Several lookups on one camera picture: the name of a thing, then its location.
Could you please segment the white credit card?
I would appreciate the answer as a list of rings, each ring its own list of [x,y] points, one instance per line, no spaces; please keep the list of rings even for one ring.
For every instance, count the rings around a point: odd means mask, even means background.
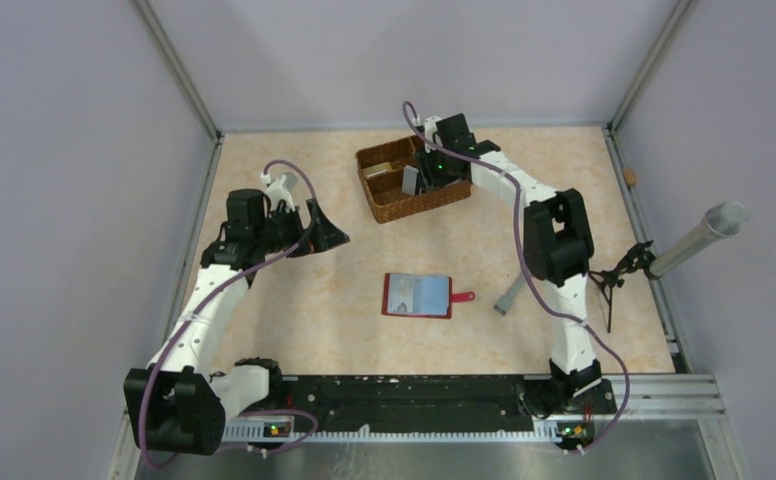
[[[418,276],[391,274],[388,279],[386,311],[398,315],[416,314],[419,311],[419,290]]]

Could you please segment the red leather card holder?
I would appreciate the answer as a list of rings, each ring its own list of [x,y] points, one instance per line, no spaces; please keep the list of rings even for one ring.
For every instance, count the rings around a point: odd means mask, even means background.
[[[388,279],[391,274],[406,273],[386,273],[384,276],[381,314],[385,316],[450,319],[453,316],[452,310],[454,304],[468,303],[476,299],[476,293],[474,291],[455,292],[453,290],[453,279],[450,276],[414,275],[420,278],[420,290],[417,297],[419,302],[419,311],[416,314],[411,315],[390,314],[386,311],[386,302],[388,293]]]

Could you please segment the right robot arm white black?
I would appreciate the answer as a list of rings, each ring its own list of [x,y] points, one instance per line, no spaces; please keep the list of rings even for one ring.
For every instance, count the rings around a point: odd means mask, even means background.
[[[421,119],[404,103],[403,115],[423,143],[415,158],[427,187],[467,180],[512,206],[521,273],[553,319],[550,397],[558,409],[578,411],[602,381],[587,323],[589,263],[595,248],[583,196],[532,177],[498,144],[477,139],[462,114]]]

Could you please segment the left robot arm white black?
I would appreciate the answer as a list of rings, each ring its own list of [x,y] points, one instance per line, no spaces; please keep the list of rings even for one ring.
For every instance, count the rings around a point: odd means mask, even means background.
[[[322,253],[350,241],[309,198],[310,219],[282,194],[230,192],[226,219],[203,251],[194,290],[174,329],[144,368],[130,370],[123,389],[141,452],[211,455],[228,421],[248,407],[272,413],[284,386],[274,363],[249,360],[220,377],[211,365],[235,307],[257,273],[282,259]]]

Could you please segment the striped grey card upright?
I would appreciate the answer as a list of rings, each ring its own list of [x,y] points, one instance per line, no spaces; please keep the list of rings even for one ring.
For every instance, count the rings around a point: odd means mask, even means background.
[[[401,191],[405,195],[417,196],[421,192],[421,174],[420,171],[411,165],[406,165],[403,169]]]

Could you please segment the brown wicker divided basket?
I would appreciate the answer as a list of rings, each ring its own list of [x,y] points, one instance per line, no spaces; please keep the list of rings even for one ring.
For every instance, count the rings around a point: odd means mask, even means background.
[[[414,153],[423,147],[413,136],[402,137],[355,153],[357,174],[370,211],[378,224],[422,213],[469,198],[468,181],[442,189],[409,195],[402,189],[404,168],[414,166]]]

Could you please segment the grey plastic toy beam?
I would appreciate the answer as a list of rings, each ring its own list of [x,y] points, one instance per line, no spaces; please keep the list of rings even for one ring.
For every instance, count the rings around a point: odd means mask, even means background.
[[[522,275],[516,276],[508,289],[495,301],[493,309],[501,316],[506,316],[513,307],[515,297],[525,285],[525,278]]]

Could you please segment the small tan block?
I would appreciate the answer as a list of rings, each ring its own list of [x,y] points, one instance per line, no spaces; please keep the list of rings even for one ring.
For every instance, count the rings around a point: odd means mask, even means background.
[[[637,176],[633,169],[631,168],[623,168],[622,169],[622,175],[624,178],[625,185],[628,188],[632,188],[637,184]]]

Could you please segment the black mini tripod stand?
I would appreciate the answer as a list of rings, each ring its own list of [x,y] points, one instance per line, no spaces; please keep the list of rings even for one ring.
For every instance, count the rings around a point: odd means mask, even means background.
[[[589,278],[600,290],[607,304],[606,331],[608,333],[612,331],[614,293],[617,289],[623,287],[625,283],[624,276],[641,271],[648,279],[656,279],[656,276],[650,272],[650,267],[656,260],[656,255],[651,250],[652,245],[652,240],[638,242],[626,252],[611,270],[588,272]]]

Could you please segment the silver metal tube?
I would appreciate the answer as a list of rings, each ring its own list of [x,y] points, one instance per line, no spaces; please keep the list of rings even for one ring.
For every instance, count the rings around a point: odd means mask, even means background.
[[[748,219],[746,207],[737,201],[710,208],[695,227],[650,263],[647,273],[661,278],[715,242],[738,234]]]

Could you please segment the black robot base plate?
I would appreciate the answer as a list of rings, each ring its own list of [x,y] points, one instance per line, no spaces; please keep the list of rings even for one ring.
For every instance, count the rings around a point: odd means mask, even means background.
[[[530,432],[544,420],[616,412],[609,381],[570,398],[547,375],[303,375],[274,380],[253,412],[295,409],[320,433],[368,427],[388,434]]]

